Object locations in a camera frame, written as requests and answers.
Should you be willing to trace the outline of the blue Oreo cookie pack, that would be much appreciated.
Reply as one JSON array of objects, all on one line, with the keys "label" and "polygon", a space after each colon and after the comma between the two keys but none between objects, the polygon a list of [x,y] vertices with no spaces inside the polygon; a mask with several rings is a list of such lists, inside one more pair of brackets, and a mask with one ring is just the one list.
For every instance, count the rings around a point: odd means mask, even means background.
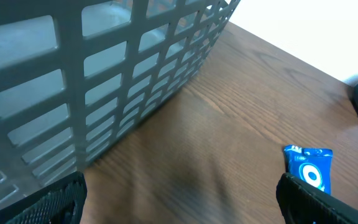
[{"label": "blue Oreo cookie pack", "polygon": [[295,177],[331,194],[331,162],[333,151],[325,148],[307,148],[287,145],[283,148],[286,170]]}]

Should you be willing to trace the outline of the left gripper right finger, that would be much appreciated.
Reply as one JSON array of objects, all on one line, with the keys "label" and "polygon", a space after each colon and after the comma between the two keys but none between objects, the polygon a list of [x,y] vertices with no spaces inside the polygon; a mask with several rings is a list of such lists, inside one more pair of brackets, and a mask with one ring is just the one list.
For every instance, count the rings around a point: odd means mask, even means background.
[{"label": "left gripper right finger", "polygon": [[289,173],[278,181],[276,199],[286,224],[358,224],[358,210]]}]

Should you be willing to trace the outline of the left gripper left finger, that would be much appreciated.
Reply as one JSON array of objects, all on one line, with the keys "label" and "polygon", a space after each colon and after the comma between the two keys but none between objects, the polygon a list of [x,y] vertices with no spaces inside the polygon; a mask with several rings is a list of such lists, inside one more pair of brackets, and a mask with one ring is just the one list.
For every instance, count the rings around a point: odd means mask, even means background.
[{"label": "left gripper left finger", "polygon": [[79,224],[87,196],[84,174],[76,171],[0,210],[0,223]]}]

